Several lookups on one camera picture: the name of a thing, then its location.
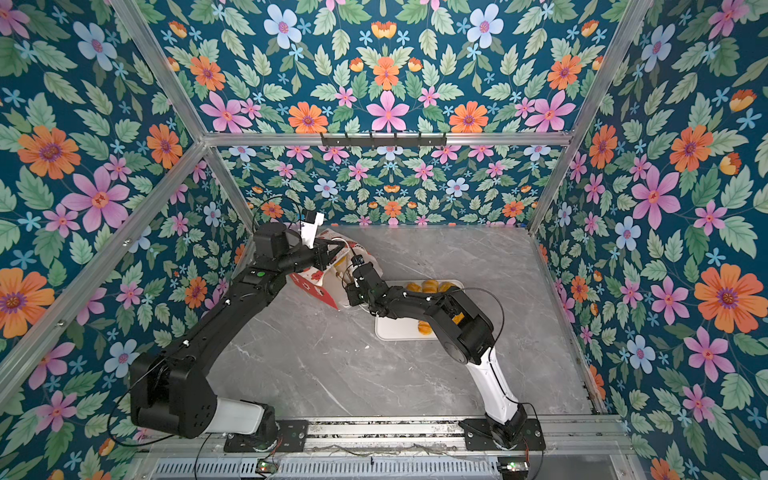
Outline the red white paper bag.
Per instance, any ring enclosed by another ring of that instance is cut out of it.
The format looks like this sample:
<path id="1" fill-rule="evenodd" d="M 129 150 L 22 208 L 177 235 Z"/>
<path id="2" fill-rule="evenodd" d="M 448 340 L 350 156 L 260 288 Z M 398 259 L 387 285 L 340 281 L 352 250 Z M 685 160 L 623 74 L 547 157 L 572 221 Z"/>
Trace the red white paper bag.
<path id="1" fill-rule="evenodd" d="M 382 274 L 383 271 L 376 258 L 348 236 L 325 228 L 318 234 L 316 246 L 319 245 L 320 240 L 341 241 L 344 246 L 325 269 L 310 267 L 303 272 L 292 273 L 289 278 L 300 290 L 331 308 L 336 310 L 348 308 L 350 304 L 345 287 L 348 284 L 354 284 L 353 257 L 360 255 L 363 262 L 370 262 L 377 273 Z"/>

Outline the ridged spiral fake bread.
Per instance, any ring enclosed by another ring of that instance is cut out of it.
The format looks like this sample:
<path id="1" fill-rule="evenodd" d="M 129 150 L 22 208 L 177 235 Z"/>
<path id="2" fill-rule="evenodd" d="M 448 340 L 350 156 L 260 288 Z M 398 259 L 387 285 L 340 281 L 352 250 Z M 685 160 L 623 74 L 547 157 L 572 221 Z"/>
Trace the ridged spiral fake bread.
<path id="1" fill-rule="evenodd" d="M 443 293 L 453 288 L 460 288 L 460 284 L 450 281 L 438 281 L 434 279 L 423 280 L 421 282 L 409 282 L 405 289 L 416 293 Z"/>

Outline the round yellow fake bun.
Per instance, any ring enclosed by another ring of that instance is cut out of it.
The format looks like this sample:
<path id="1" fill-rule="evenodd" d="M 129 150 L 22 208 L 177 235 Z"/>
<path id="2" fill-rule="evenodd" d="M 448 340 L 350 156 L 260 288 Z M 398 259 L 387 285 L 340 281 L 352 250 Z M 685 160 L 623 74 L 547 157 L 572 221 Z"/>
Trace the round yellow fake bun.
<path id="1" fill-rule="evenodd" d="M 433 334 L 432 327 L 429 325 L 428 322 L 425 322 L 425 321 L 419 321 L 417 324 L 417 329 L 418 329 L 418 332 L 424 336 L 429 336 Z"/>

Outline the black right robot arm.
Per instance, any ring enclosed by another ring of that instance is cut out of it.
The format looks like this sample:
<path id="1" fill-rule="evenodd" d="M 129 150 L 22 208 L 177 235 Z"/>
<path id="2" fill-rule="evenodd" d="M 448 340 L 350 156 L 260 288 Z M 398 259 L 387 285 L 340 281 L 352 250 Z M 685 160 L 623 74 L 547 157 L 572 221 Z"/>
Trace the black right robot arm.
<path id="1" fill-rule="evenodd" d="M 483 400 L 494 444 L 510 450 L 523 440 L 528 414 L 501 372 L 494 326 L 463 289 L 451 286 L 423 293 L 390 285 L 372 263 L 355 255 L 352 284 L 345 290 L 351 305 L 363 304 L 375 317 L 427 323 L 449 357 L 468 369 Z"/>

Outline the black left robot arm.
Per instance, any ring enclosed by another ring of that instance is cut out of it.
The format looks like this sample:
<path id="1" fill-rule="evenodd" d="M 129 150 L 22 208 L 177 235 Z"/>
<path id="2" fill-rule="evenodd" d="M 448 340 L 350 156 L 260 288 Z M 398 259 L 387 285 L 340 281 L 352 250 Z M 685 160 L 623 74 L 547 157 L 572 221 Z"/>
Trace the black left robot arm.
<path id="1" fill-rule="evenodd" d="M 274 408 L 220 397 L 207 376 L 225 347 L 273 302 L 291 274 L 328 267 L 345 246 L 343 241 L 318 240 L 312 248 L 301 244 L 278 256 L 254 257 L 194 327 L 131 364 L 132 423 L 188 439 L 239 435 L 263 448 L 272 446 L 279 436 Z"/>

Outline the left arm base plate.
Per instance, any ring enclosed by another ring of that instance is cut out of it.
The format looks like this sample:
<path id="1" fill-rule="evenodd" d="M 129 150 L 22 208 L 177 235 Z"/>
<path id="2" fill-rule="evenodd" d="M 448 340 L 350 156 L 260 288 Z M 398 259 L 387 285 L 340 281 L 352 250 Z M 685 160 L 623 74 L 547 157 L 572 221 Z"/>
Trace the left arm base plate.
<path id="1" fill-rule="evenodd" d="M 297 453 L 304 450 L 308 439 L 307 420 L 272 420 L 253 434 L 229 434 L 224 444 L 226 453 Z"/>

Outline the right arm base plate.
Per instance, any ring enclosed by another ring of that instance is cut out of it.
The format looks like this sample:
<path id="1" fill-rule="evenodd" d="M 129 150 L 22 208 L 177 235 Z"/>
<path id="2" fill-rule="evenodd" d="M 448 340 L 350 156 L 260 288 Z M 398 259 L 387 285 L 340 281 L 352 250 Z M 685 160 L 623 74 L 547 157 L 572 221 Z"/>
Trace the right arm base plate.
<path id="1" fill-rule="evenodd" d="M 540 422 L 527 418 L 517 424 L 501 425 L 489 418 L 467 418 L 458 426 L 463 430 L 469 451 L 544 451 L 546 442 Z"/>

